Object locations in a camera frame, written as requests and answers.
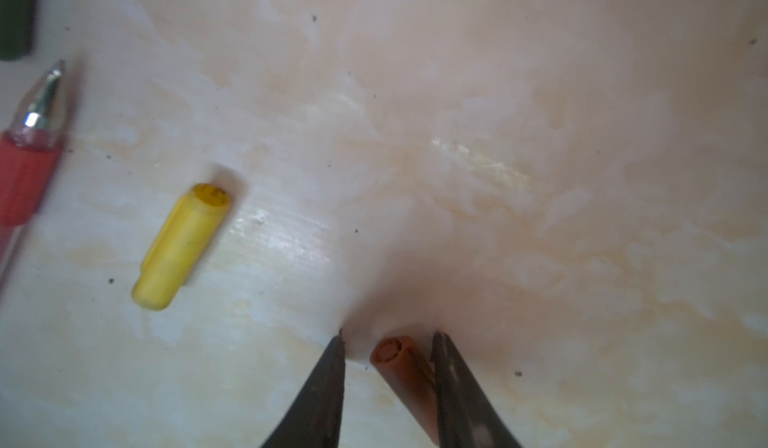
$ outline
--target beige marbled surface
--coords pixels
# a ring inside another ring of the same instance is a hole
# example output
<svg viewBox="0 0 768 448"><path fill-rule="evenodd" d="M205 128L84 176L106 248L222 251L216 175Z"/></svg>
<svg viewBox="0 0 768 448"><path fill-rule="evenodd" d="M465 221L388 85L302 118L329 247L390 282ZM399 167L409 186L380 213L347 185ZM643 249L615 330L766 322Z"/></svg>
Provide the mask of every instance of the beige marbled surface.
<svg viewBox="0 0 768 448"><path fill-rule="evenodd" d="M768 0L42 0L0 113L61 56L0 446L258 446L341 325L344 447L429 446L363 361L399 328L527 448L768 444ZM232 220L141 311L212 175Z"/></svg>

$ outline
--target yellow cylinder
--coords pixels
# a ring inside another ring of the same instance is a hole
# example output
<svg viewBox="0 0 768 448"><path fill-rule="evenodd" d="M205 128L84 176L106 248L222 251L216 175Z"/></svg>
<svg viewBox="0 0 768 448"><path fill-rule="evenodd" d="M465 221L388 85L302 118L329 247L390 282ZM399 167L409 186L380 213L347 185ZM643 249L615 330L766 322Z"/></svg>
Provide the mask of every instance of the yellow cylinder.
<svg viewBox="0 0 768 448"><path fill-rule="evenodd" d="M141 262L131 296L142 308L162 310L174 299L230 209L230 197L198 183L179 198Z"/></svg>

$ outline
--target pen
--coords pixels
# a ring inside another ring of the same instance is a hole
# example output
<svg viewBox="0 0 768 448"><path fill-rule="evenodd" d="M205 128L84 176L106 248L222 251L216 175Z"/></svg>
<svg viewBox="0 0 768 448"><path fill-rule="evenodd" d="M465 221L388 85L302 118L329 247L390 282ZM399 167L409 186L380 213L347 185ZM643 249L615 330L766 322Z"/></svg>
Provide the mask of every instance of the pen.
<svg viewBox="0 0 768 448"><path fill-rule="evenodd" d="M11 126L0 135L0 280L62 152L63 75L59 60L24 95Z"/></svg>

